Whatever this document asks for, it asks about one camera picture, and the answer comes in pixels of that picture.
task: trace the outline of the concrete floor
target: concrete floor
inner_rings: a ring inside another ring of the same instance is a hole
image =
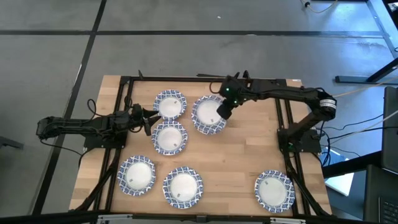
[[[91,30],[100,2],[1,1],[0,30]],[[383,5],[379,0],[372,2],[396,43],[398,34]],[[313,2],[312,6],[321,9],[328,4]],[[375,31],[377,26],[365,3],[341,2],[314,14],[304,10],[299,0],[112,0],[106,4],[99,29]],[[36,123],[46,116],[62,116],[87,41],[85,35],[0,35],[0,136],[25,144],[24,150],[0,150],[0,217],[30,213],[50,151],[36,138]],[[392,59],[381,38],[97,36],[73,117],[91,116],[86,101],[97,97],[103,75],[137,75],[138,69],[147,76],[227,75],[249,70],[253,77],[298,78],[305,86],[339,94],[363,86],[336,84],[334,76],[369,76]],[[381,114],[383,93],[384,87],[375,87],[339,98],[337,117],[327,126],[342,127]],[[65,138],[65,147],[81,152],[82,145],[79,136]],[[358,134],[335,146],[365,155],[381,149],[381,132]],[[77,160],[74,154],[61,153],[44,213],[68,210]],[[352,215],[361,218],[361,214]]]

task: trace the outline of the wooden table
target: wooden table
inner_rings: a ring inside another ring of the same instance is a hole
[[[120,76],[104,76],[97,99],[99,114],[113,112],[118,93]],[[301,86],[300,80],[287,80],[289,86]],[[220,83],[214,83],[217,90]],[[161,213],[161,214],[207,214],[207,215],[249,215],[268,216],[254,197],[254,182],[267,169],[285,172],[283,156],[279,151],[276,130],[279,127],[275,99],[253,102],[233,110],[233,115],[222,132],[206,136],[195,129],[191,121],[192,105],[199,97],[210,95],[209,83],[203,82],[142,82],[133,85],[132,101],[151,110],[156,95],[166,89],[181,91],[187,98],[187,110],[178,118],[188,131],[187,147],[176,156],[158,154],[150,137],[143,131],[129,133],[122,150],[119,164],[133,155],[147,156],[154,161],[156,182],[145,195],[133,197],[121,192],[116,181],[112,212]],[[305,104],[290,102],[294,121],[300,121],[308,114]],[[284,123],[288,124],[284,103]],[[98,182],[104,149],[93,149],[81,161],[70,208],[76,208],[88,196]],[[309,153],[301,153],[305,183],[315,200],[325,211],[331,213],[322,169],[319,161]],[[204,193],[194,207],[180,210],[169,205],[163,195],[162,181],[176,167],[194,168],[203,178]],[[302,201],[296,186],[298,210],[302,213]],[[100,208],[108,186],[104,187]],[[289,216],[291,210],[279,215]]]

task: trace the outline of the metal stand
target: metal stand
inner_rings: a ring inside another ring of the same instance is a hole
[[[120,82],[119,82],[118,95],[116,96],[116,102],[115,102],[115,105],[114,105],[114,111],[118,111],[119,110],[120,102],[121,102],[122,94],[123,94],[123,88],[127,84],[129,85],[129,87],[127,89],[126,99],[131,100],[132,86],[134,84],[134,81],[133,81],[132,77],[121,77],[120,78]],[[124,100],[124,101],[125,101],[124,110],[126,110],[127,107],[128,107],[128,103],[126,103],[126,100]],[[124,142],[126,142],[126,139],[127,139],[127,133],[125,133]],[[110,199],[112,199],[112,196],[113,196],[114,184],[116,182],[116,175],[118,173],[117,166],[118,166],[118,162],[119,162],[120,151],[121,151],[121,147],[116,148],[116,152],[115,152],[112,164],[109,166],[108,169],[106,169],[108,164],[109,164],[109,157],[110,157],[110,154],[111,154],[111,148],[106,148],[105,149],[105,154],[104,154],[104,159],[103,159],[103,163],[102,163],[102,166],[101,166],[101,172],[100,172],[100,175],[99,175],[98,185],[101,183],[101,180],[104,179],[104,183],[105,183],[108,180],[108,178],[111,178],[111,182],[109,184],[108,194],[107,194],[107,198],[106,198],[106,203],[105,203],[105,209],[106,210],[110,210],[111,209],[111,201],[112,200],[110,200]],[[89,197],[86,199],[90,203],[88,205],[88,207],[90,207],[90,205],[92,203],[92,200],[91,200],[92,197],[90,197],[90,196],[94,196],[94,198],[93,198],[93,201],[94,201],[93,210],[97,210],[100,207],[102,188],[103,188],[103,186],[100,187],[98,189],[98,192],[95,193],[95,194],[93,194],[93,192],[94,192],[94,190],[93,190],[92,193],[89,195]]]
[[[382,67],[380,70],[378,70],[375,74],[371,75],[370,77],[352,77],[352,76],[339,75],[335,77],[335,81],[337,83],[377,84],[379,82],[387,81],[387,79],[384,77],[397,68],[398,68],[398,58],[395,58],[392,62]],[[388,82],[386,84],[398,85],[398,80]]]
[[[337,83],[357,83],[357,84],[377,84],[380,82],[387,81],[387,79],[383,79],[386,75],[390,74],[396,68],[398,68],[398,59],[397,59],[397,52],[395,51],[395,47],[393,46],[389,34],[386,32],[383,24],[380,21],[380,18],[376,11],[373,8],[372,3],[369,0],[339,0],[339,2],[365,2],[368,5],[369,10],[379,28],[379,31],[383,33],[384,41],[392,54],[395,58],[392,62],[388,63],[386,66],[382,67],[380,70],[375,72],[370,77],[354,77],[354,76],[342,76],[338,75],[335,77],[335,82]],[[391,12],[388,3],[388,0],[382,0],[383,5],[386,7],[387,12],[389,13],[392,21],[397,27],[398,24],[398,12]],[[398,85],[398,81],[388,82],[388,85]]]
[[[323,177],[330,178],[339,175],[349,174],[365,170],[368,165],[381,165],[381,151],[370,153],[365,156],[350,159],[348,161],[339,162],[330,166],[322,167]]]
[[[24,147],[22,143],[0,136],[0,148],[2,146],[10,146],[17,149],[22,149]]]

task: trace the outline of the black metal frame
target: black metal frame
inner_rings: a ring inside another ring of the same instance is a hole
[[[125,87],[126,84],[128,84],[128,89],[127,89],[127,99],[131,99],[132,95],[132,88],[134,85],[135,81],[145,81],[145,82],[151,82],[151,81],[158,81],[158,82],[222,82],[223,79],[221,78],[210,78],[210,77],[143,77],[142,73],[139,72],[138,77],[121,77],[121,80],[119,82],[119,89],[118,89],[118,94],[116,97],[116,102],[114,106],[114,110],[118,110],[123,94],[123,88]],[[281,85],[287,85],[286,80],[281,80],[278,79],[276,82],[280,83]],[[284,118],[282,115],[282,108],[280,105],[280,100],[275,99],[275,105],[276,105],[276,110],[277,110],[277,118],[279,122],[279,128],[283,129],[284,128]],[[292,117],[292,111],[290,107],[289,101],[285,101],[285,109],[288,117],[289,124],[293,123],[293,117]],[[96,190],[94,192],[99,192],[95,199],[94,199],[94,207],[93,211],[86,211],[88,207],[90,206],[90,203],[85,203],[77,208],[75,211],[70,211],[67,213],[55,213],[55,214],[48,214],[48,215],[40,215],[40,214],[33,214],[33,216],[28,216],[28,217],[20,217],[22,222],[18,223],[24,223],[23,220],[26,220],[26,223],[54,223],[54,222],[59,222],[60,218],[66,218],[67,220],[79,220],[78,217],[82,217],[82,222],[91,222],[94,223],[97,221],[98,215],[110,215],[110,214],[118,214],[118,213],[113,213],[110,212],[111,210],[111,204],[112,204],[112,197],[113,197],[113,192],[114,192],[114,186],[116,183],[116,176],[117,176],[117,166],[119,164],[120,160],[120,153],[121,153],[121,148],[115,149],[115,155],[113,158],[112,164],[109,166],[108,169],[106,167],[108,166],[109,163],[109,157],[110,157],[110,151],[111,149],[106,149],[104,158],[103,158],[103,163],[101,165],[101,173],[99,177],[99,183],[95,187]],[[298,173],[298,176],[300,179],[303,181],[303,170],[301,166],[301,160],[298,152],[295,153],[295,162],[296,162],[296,170]],[[109,189],[108,189],[108,194],[106,197],[106,204],[105,204],[105,209],[104,210],[98,210],[100,206],[100,200],[101,200],[101,192],[102,188],[104,186],[104,183],[106,182],[106,179],[110,177],[110,183],[109,183]],[[302,197],[303,201],[303,207],[304,207],[304,214],[307,218],[310,217],[310,209],[308,202],[306,201],[305,197]],[[301,214],[298,212],[298,207],[297,203],[294,202],[292,205],[292,212],[293,212],[293,217],[286,217],[286,218],[303,218],[304,216],[301,217]],[[133,214],[132,218],[139,218],[139,219],[162,219],[162,220],[191,220],[195,222],[210,222],[210,221],[237,221],[237,222],[267,222],[269,223],[273,218],[271,216],[263,216],[263,217],[253,217],[253,216],[231,216],[231,215],[171,215],[171,214],[146,214],[146,213],[135,213]],[[15,223],[16,217],[10,217],[10,218],[0,218],[0,221],[2,223]]]
[[[365,170],[370,164],[381,167],[381,153],[381,151],[377,151],[355,159],[322,167],[323,177],[330,178]]]
[[[71,95],[67,104],[67,108],[63,114],[65,119],[70,119],[72,117],[72,112],[75,106],[75,102],[78,96],[78,92],[80,90],[81,83],[83,81],[83,77],[85,74],[85,70],[87,68],[88,60],[90,58],[91,50],[93,48],[95,38],[97,35],[279,35],[279,36],[309,36],[309,37],[380,37],[384,38],[390,51],[394,55],[394,47],[391,44],[391,41],[388,37],[388,34],[384,30],[382,24],[378,20],[378,16],[373,9],[371,3],[367,0],[350,0],[354,2],[367,2],[369,10],[372,15],[376,17],[376,23],[379,27],[379,31],[273,31],[273,30],[98,30],[100,26],[101,18],[104,13],[104,9],[107,3],[107,0],[101,0],[99,5],[98,13],[96,15],[95,22],[93,24],[93,28],[91,30],[0,30],[0,35],[88,35],[88,43],[86,45],[85,52],[83,54],[83,58],[81,60],[81,68],[76,77],[75,84],[71,90]],[[383,77],[385,73],[393,66],[386,66],[382,70],[376,72],[374,76]],[[132,82],[134,80],[140,80],[140,78],[132,78]],[[167,77],[145,77],[146,80],[161,80],[161,81],[172,81]],[[344,77],[339,77],[336,81],[343,80]],[[178,80],[185,80],[187,82],[196,82],[198,78],[178,78]],[[56,146],[62,146],[64,142],[65,136],[59,136],[55,140]],[[47,192],[49,191],[49,187],[52,181],[53,174],[55,172],[55,168],[58,162],[58,158],[60,156],[61,150],[57,147],[53,147],[50,152],[50,159],[47,167],[45,168],[45,175],[41,181],[41,188],[36,198],[36,202],[34,208],[32,210],[33,215],[39,215],[42,213],[42,209],[45,203],[45,199],[47,196]],[[101,176],[104,175],[106,171],[106,166],[109,162],[109,157],[111,154],[111,149],[106,149],[103,166],[101,168]],[[94,206],[98,208],[101,194],[96,198]]]

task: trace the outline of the plate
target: plate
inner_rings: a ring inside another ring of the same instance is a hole
[[[196,205],[203,194],[203,182],[199,174],[187,166],[170,172],[163,181],[163,193],[171,206],[186,209]]]
[[[176,155],[185,149],[187,140],[187,131],[177,121],[164,121],[158,124],[152,133],[155,150],[166,156]]]
[[[226,120],[218,113],[217,108],[223,99],[215,96],[203,96],[193,104],[193,125],[203,134],[217,134],[225,128]]]
[[[132,156],[122,163],[118,172],[123,193],[140,196],[155,184],[155,165],[145,156]]]
[[[280,213],[288,210],[295,200],[292,181],[277,170],[266,170],[254,184],[257,201],[266,210]]]
[[[187,99],[178,90],[160,92],[154,103],[154,110],[164,119],[177,119],[187,109]]]

